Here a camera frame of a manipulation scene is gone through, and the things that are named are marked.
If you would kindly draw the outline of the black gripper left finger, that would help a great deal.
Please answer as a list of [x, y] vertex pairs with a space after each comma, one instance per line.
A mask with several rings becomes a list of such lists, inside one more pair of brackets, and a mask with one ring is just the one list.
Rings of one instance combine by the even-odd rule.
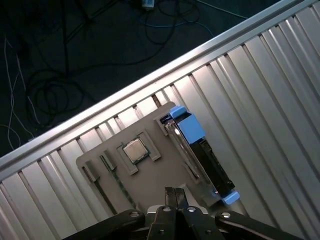
[[176, 236], [175, 189], [166, 187], [165, 205], [155, 214], [128, 209], [67, 236], [66, 240], [173, 240]]

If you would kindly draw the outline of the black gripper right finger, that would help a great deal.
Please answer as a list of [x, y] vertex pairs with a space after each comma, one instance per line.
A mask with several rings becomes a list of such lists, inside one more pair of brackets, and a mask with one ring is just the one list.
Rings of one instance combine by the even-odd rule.
[[189, 240], [299, 240], [300, 238], [235, 211], [214, 217], [189, 205], [183, 188], [176, 188], [177, 208], [185, 222]]

